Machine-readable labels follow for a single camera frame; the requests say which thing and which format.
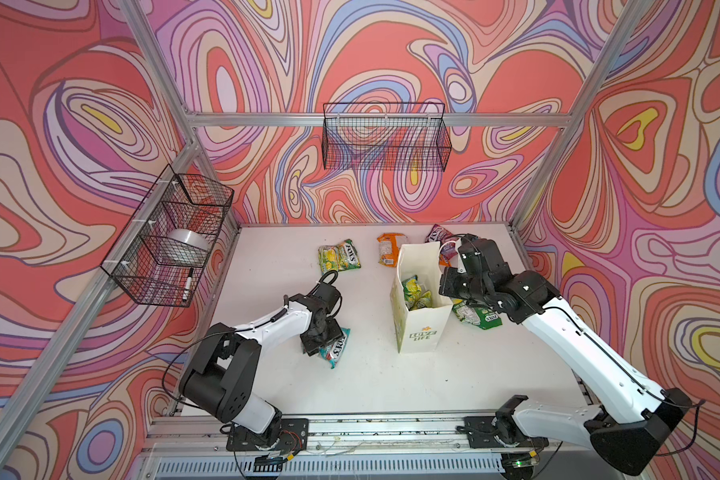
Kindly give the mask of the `silver tape roll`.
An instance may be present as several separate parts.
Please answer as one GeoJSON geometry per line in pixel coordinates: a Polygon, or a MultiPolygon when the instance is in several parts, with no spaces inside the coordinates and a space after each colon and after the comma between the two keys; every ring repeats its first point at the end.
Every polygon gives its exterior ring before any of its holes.
{"type": "Polygon", "coordinates": [[[168,233],[168,237],[174,241],[180,242],[182,244],[202,251],[208,251],[211,249],[210,242],[207,240],[207,238],[204,235],[193,230],[185,228],[173,229],[168,233]]]}

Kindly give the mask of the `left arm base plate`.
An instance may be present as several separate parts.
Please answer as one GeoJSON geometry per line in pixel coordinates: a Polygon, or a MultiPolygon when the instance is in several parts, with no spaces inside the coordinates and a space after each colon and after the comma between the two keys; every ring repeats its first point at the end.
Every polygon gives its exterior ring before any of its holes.
{"type": "Polygon", "coordinates": [[[308,446],[309,419],[276,418],[263,433],[237,424],[225,425],[220,431],[227,435],[226,450],[229,452],[298,453],[308,446]]]}

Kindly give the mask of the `orange Fox's bag small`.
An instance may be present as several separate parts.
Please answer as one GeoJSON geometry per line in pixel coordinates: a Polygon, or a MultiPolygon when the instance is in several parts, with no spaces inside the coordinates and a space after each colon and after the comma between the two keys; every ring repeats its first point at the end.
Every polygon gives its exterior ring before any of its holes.
{"type": "Polygon", "coordinates": [[[401,233],[383,233],[377,238],[379,249],[379,263],[386,267],[397,266],[399,252],[409,239],[401,233]]]}

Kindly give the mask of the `purple Fox's berries bag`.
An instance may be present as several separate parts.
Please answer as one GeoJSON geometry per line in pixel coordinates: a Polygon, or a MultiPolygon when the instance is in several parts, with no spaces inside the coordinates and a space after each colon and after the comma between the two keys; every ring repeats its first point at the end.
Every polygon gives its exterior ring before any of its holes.
{"type": "Polygon", "coordinates": [[[451,261],[457,256],[457,243],[460,236],[454,234],[446,227],[435,224],[426,235],[425,243],[436,243],[439,245],[439,263],[441,266],[450,266],[451,261]]]}

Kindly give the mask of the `teal Fox's candy bag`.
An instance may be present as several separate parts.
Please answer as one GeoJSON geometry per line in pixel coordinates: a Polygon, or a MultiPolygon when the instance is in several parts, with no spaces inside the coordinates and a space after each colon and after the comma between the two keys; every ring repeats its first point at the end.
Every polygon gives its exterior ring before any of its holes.
{"type": "Polygon", "coordinates": [[[326,360],[332,369],[337,367],[351,335],[349,328],[342,328],[341,331],[342,335],[340,338],[319,349],[321,358],[326,360]]]}

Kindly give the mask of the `white paper bag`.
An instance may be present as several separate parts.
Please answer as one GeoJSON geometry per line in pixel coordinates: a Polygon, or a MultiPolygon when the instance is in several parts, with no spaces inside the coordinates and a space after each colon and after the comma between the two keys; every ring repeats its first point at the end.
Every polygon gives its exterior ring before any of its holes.
{"type": "Polygon", "coordinates": [[[452,313],[453,302],[439,293],[440,244],[401,246],[390,299],[400,354],[434,351],[452,313]]]}

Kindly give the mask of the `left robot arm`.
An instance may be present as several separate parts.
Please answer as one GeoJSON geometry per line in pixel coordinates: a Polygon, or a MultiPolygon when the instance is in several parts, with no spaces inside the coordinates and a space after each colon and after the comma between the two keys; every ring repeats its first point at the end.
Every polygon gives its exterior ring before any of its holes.
{"type": "Polygon", "coordinates": [[[292,338],[309,356],[343,338],[337,322],[342,295],[334,286],[338,275],[327,271],[308,293],[286,295],[279,309],[252,322],[213,325],[189,359],[179,394],[218,421],[272,443],[281,432],[282,413],[253,393],[259,361],[292,338]]]}

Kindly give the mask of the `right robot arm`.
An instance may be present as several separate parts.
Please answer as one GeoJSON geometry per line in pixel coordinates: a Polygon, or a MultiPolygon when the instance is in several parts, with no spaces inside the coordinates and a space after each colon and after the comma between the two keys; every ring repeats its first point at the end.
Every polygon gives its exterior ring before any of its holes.
{"type": "Polygon", "coordinates": [[[587,407],[561,407],[515,395],[473,436],[489,435],[507,447],[555,439],[595,451],[623,474],[640,475],[694,408],[691,399],[627,362],[545,277],[533,270],[513,273],[495,241],[472,234],[451,241],[457,264],[444,269],[440,294],[505,314],[556,352],[598,400],[587,407]]]}

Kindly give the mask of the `green Fox's spring tea bag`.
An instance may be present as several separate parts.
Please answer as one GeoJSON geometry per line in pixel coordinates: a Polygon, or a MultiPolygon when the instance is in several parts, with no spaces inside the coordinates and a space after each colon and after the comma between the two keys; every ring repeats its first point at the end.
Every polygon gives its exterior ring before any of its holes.
{"type": "Polygon", "coordinates": [[[464,300],[454,299],[452,312],[461,323],[481,330],[489,330],[503,325],[500,315],[492,309],[470,306],[464,300]]]}

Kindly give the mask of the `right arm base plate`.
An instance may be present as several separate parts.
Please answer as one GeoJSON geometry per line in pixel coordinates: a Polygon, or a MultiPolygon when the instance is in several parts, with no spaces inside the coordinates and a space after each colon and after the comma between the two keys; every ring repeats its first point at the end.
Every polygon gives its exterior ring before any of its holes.
{"type": "Polygon", "coordinates": [[[463,423],[456,426],[456,432],[467,437],[472,449],[529,447],[543,450],[549,446],[549,440],[524,434],[513,419],[517,407],[527,400],[526,395],[514,395],[493,415],[464,417],[463,423]]]}

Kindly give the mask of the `yellow-green Fox's bag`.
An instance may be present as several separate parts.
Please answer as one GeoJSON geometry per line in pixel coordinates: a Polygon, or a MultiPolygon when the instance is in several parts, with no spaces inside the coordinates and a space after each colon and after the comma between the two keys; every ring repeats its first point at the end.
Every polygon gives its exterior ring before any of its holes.
{"type": "Polygon", "coordinates": [[[318,263],[322,273],[331,270],[347,271],[361,268],[361,262],[354,243],[346,239],[335,245],[318,248],[318,263]]]}
{"type": "Polygon", "coordinates": [[[401,282],[403,288],[404,302],[409,311],[416,311],[433,307],[432,293],[413,275],[401,282]]]}

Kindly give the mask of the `black marker pen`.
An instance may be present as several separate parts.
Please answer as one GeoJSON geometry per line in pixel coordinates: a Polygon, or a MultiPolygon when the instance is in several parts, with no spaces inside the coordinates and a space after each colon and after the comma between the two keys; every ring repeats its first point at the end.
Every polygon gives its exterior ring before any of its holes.
{"type": "Polygon", "coordinates": [[[184,283],[184,287],[183,287],[183,291],[182,291],[182,301],[183,302],[188,302],[189,297],[191,296],[193,276],[194,276],[194,269],[190,268],[188,270],[188,274],[185,279],[185,283],[184,283]]]}

